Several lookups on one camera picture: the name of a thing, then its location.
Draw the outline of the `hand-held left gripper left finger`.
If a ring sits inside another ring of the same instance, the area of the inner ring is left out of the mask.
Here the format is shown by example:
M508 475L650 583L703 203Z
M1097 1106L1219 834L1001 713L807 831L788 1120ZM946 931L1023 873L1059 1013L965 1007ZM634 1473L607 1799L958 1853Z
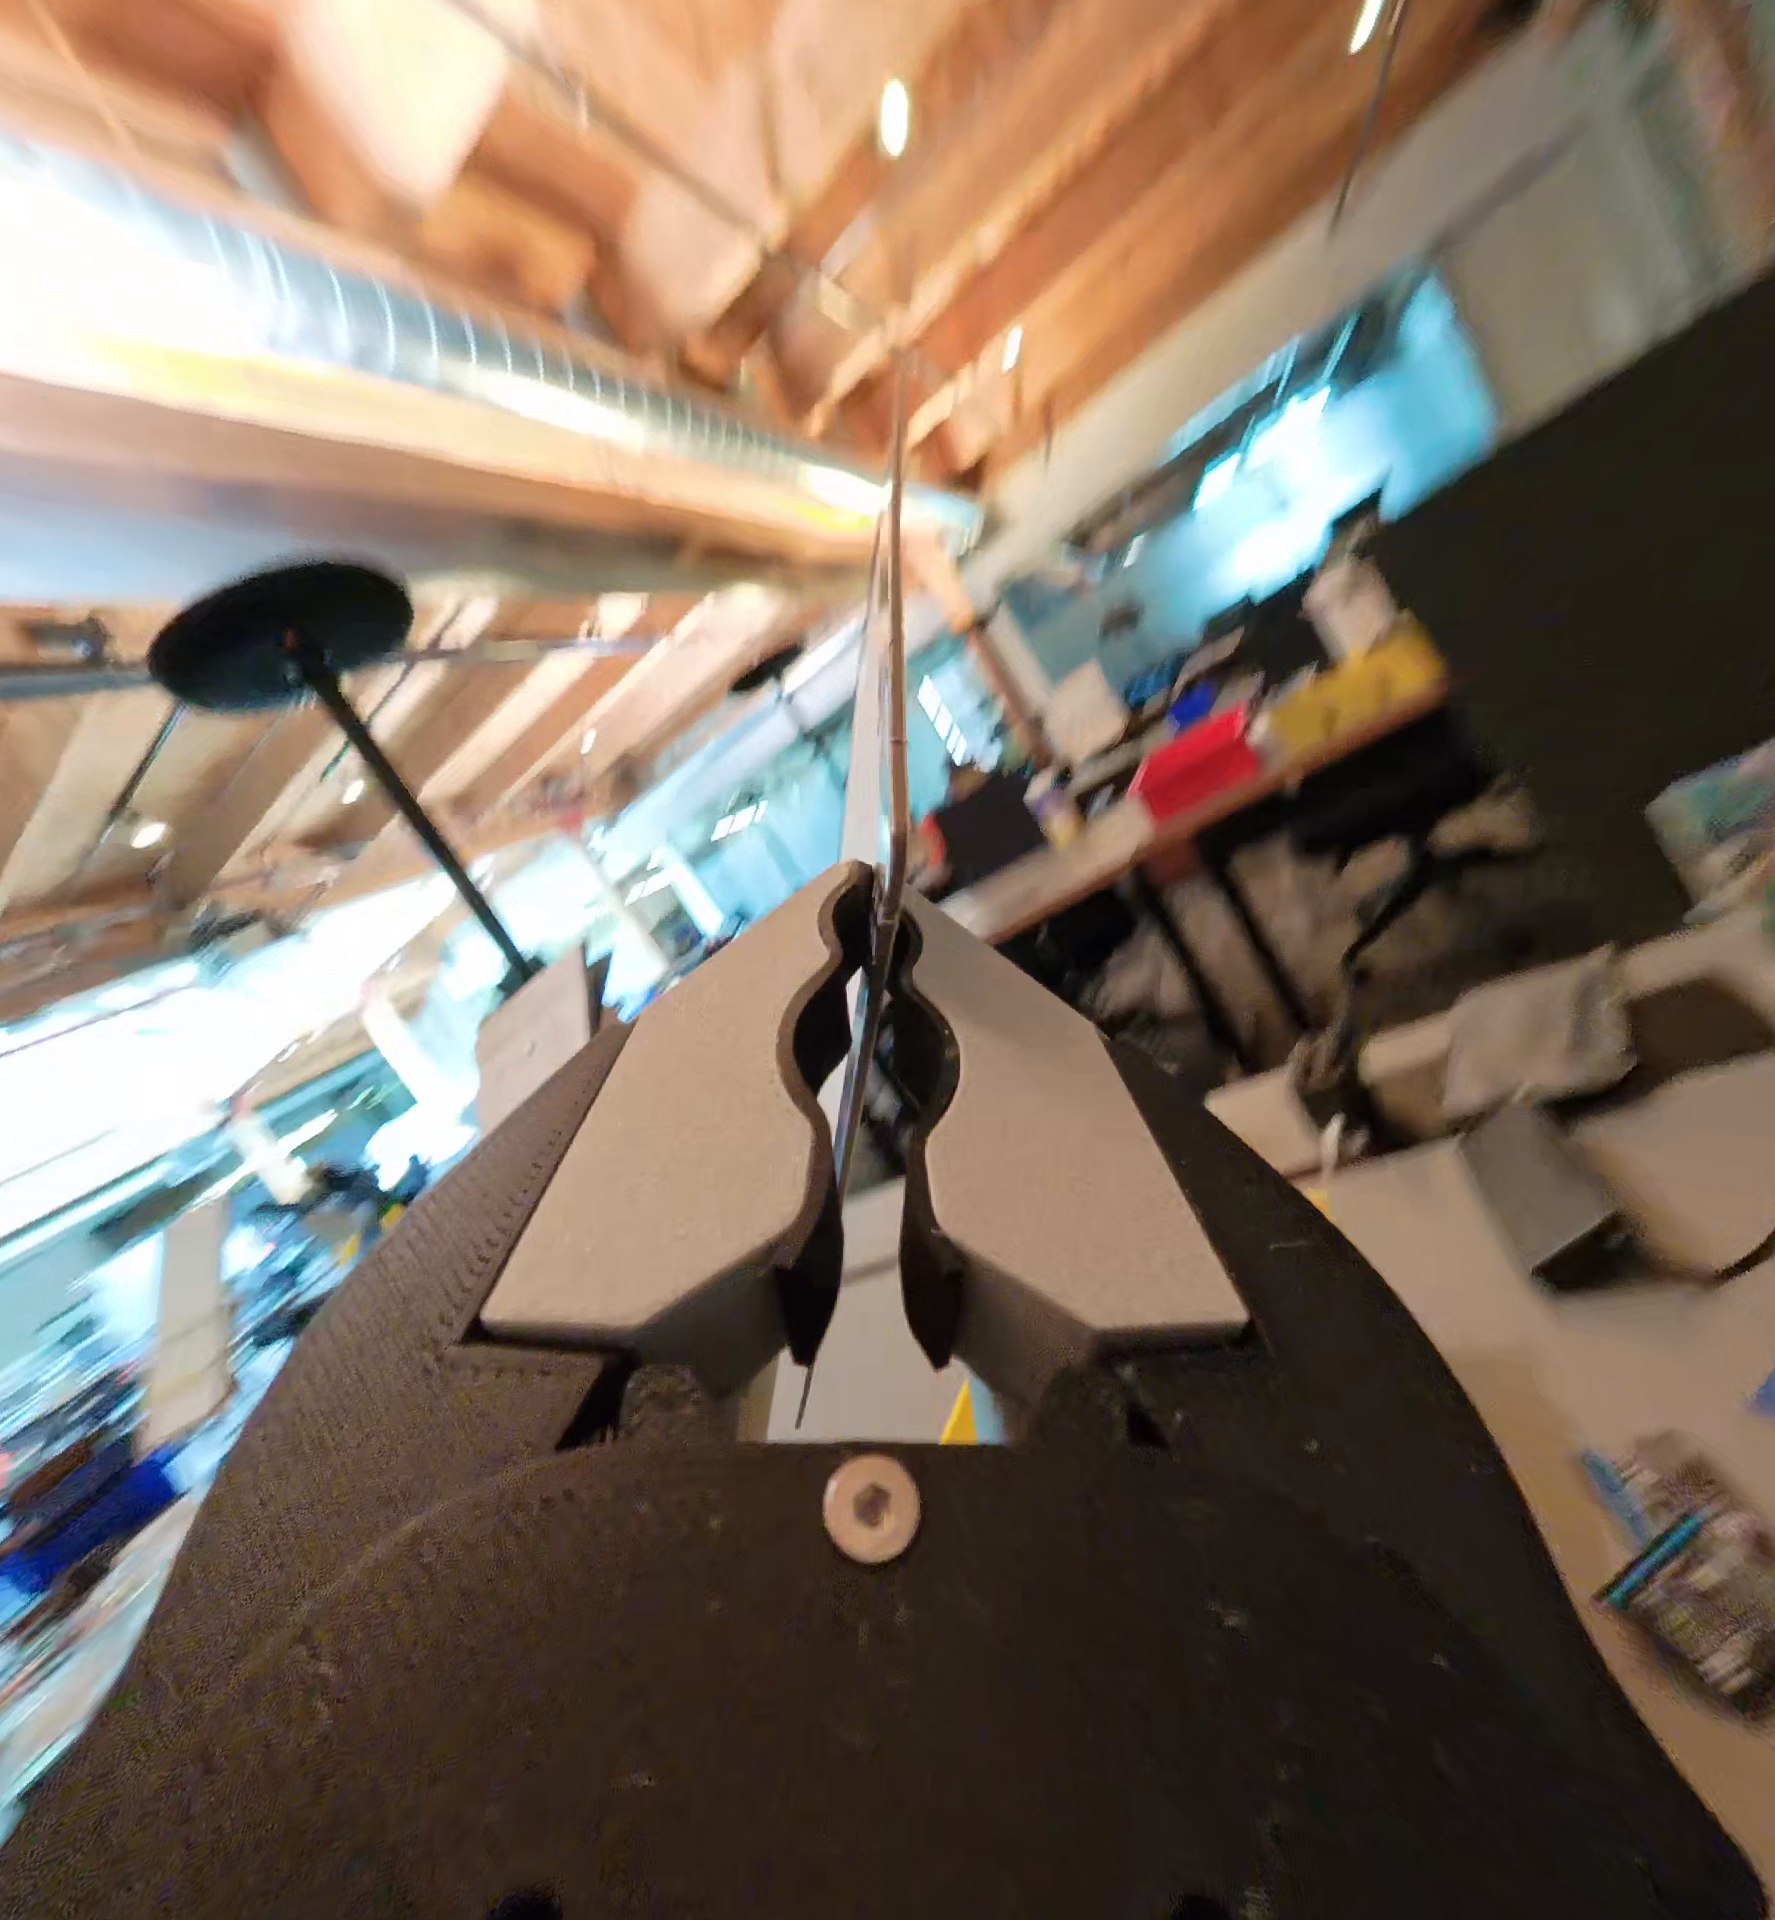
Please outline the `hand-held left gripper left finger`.
M652 995L509 1240L481 1329L691 1364L814 1364L843 1266L818 1091L849 1053L878 869L836 860Z

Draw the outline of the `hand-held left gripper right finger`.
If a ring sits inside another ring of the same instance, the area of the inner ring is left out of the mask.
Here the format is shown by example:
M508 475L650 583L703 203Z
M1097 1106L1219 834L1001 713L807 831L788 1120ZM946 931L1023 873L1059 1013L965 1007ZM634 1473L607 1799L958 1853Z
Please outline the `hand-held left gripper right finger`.
M1097 1358L1236 1339L1254 1308L1108 1040L923 900L902 909L902 1307L1012 1401Z

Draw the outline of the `white puzzle board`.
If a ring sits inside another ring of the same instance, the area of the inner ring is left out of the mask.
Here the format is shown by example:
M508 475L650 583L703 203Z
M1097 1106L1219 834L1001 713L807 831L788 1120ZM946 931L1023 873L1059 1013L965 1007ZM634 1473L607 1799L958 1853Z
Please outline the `white puzzle board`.
M896 434L889 434L889 492L878 510L865 634L854 634L854 696L849 696L849 772L843 772L843 831L836 852L867 882L867 921L854 950L854 990L843 1003L843 1084L832 1120L807 1130L832 1140L824 1193L843 1213L854 1120L867 1101L878 1034L889 1007L889 966L902 943L909 900L909 348L896 348Z

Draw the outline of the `wooden-top work table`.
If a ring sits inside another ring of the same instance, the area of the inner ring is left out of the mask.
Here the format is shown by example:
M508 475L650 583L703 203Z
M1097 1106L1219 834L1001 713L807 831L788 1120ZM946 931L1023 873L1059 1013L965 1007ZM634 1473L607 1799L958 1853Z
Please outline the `wooden-top work table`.
M1219 1034L1219 1047L1236 1053L1236 1062L1254 1062L1254 1053L1235 1040L1225 1003L1207 990L1195 950L1165 909L1169 873L1207 873L1246 933L1246 956L1285 1003L1286 1034L1302 1040L1317 1028L1317 1013L1235 873L1236 850L1296 834L1302 852L1353 860L1358 850L1408 843L1408 873L1378 900L1378 921L1358 921L1358 950L1346 956L1338 976L1353 976L1371 943L1378 943L1434 873L1501 860L1491 843L1459 852L1430 850L1430 831L1449 810L1468 810L1496 788L1496 764L1474 751L1443 686L1392 702L1308 751L1254 751L1246 741L1246 755L1254 771L1236 771L1236 784L1207 788L1177 810L1154 810L1146 798L1108 803L1097 823L1083 823L1083 834L1070 834L1070 850L1036 850L958 894L950 917L982 943L1012 950L1097 894L1127 894L1127 903L1141 903L1141 917L1154 917L1159 943L1177 956L1199 1022Z

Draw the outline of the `red storage bin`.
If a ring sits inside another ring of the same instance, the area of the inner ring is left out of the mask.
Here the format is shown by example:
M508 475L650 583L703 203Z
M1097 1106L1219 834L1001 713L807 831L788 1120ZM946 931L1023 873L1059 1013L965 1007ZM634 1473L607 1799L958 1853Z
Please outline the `red storage bin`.
M1262 772L1262 751L1254 741L1254 710L1219 710L1186 726L1169 745L1146 751L1127 798L1165 823L1177 810L1195 810L1246 784Z

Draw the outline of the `yellow storage bin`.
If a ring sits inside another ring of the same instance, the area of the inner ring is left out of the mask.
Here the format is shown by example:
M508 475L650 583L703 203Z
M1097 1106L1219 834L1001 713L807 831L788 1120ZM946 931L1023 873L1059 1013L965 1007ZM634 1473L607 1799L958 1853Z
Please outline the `yellow storage bin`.
M1443 682L1449 655L1434 652L1434 641L1420 620L1402 620L1371 652L1285 682L1262 710L1256 741L1271 755L1308 755L1346 730L1362 730L1384 710L1434 696Z

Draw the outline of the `pale open cardboard box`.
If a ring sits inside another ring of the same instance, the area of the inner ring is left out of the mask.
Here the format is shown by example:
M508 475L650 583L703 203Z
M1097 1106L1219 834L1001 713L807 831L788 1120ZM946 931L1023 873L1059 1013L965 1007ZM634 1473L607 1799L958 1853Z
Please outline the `pale open cardboard box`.
M1775 1034L1775 956L1751 917L1703 921L1630 956L1630 983L1641 1013L1695 1013L1733 1022L1736 1003ZM1775 1349L1775 1256L1751 1272L1703 1290L1692 1307L1681 1266L1729 1266L1775 1222L1775 1047L1745 1053L1707 1071L1649 1084L1647 1095L1581 1120L1581 1156L1612 1185L1635 1239L1608 1256L1593 1256L1585 1284L1562 1307L1569 1329L1736 1329ZM1547 1323L1554 1307L1529 1308L1535 1284L1496 1213L1477 1198L1468 1153L1430 1142L1402 1162L1378 1162L1378 1272L1413 1290L1430 1290L1485 1308L1491 1323Z

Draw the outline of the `black disc on pole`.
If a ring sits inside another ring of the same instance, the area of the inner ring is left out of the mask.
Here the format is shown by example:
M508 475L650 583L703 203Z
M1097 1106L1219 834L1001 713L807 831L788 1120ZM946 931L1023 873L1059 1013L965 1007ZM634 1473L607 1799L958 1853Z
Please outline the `black disc on pole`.
M353 673L400 664L414 634L414 595L400 576L358 560L296 560L254 576L233 576L199 605L188 605L151 641L151 679L205 713L261 713L316 696L371 784L394 798L400 823L458 885L481 933L508 958L508 990L536 976L536 958L509 943L487 894L477 885L458 843L420 803L394 755L375 745L365 713L346 696Z

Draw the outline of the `colourful printed packet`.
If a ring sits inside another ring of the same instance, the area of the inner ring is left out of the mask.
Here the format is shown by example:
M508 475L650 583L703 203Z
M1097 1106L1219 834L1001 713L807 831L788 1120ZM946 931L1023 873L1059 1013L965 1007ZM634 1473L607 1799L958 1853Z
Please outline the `colourful printed packet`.
M1681 1434L1581 1449L1624 1569L1593 1607L1624 1619L1681 1685L1736 1722L1775 1722L1775 1524Z

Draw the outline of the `silver ventilation duct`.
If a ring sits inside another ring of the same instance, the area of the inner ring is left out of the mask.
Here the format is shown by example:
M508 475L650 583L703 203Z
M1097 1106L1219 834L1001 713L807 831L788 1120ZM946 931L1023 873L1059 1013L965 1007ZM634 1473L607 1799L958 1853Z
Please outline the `silver ventilation duct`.
M328 401L436 392L527 420L609 464L681 464L776 492L824 532L889 510L889 475L776 434L557 342L542 323L448 310L410 278L332 265L138 169L0 130L0 376L272 424Z

